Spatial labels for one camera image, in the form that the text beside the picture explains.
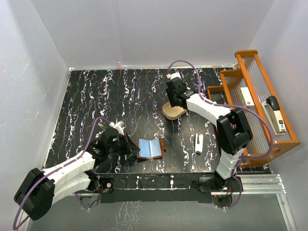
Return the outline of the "brown leather card holder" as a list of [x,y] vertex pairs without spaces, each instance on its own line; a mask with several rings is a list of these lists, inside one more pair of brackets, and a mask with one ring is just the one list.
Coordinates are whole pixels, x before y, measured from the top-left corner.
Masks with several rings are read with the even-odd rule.
[[165,156],[167,145],[163,142],[162,138],[155,138],[152,140],[145,140],[137,138],[137,152],[138,159],[153,160],[160,159]]

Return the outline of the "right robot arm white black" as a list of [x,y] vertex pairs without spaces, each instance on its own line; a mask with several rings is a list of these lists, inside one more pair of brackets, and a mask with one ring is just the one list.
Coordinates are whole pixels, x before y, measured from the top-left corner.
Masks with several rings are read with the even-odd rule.
[[207,184],[212,189],[227,190],[244,149],[253,137],[244,111],[217,105],[203,94],[188,89],[180,77],[168,74],[167,78],[166,92],[171,106],[197,113],[215,126],[220,159],[214,177]]

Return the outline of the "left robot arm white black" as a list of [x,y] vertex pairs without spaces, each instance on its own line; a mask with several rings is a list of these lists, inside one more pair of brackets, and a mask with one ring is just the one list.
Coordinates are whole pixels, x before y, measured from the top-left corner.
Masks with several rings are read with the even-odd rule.
[[53,204],[66,196],[83,190],[96,191],[100,181],[93,170],[111,154],[128,157],[139,151],[140,148],[127,133],[108,128],[78,155],[45,170],[30,170],[17,190],[14,201],[30,219],[38,220]]

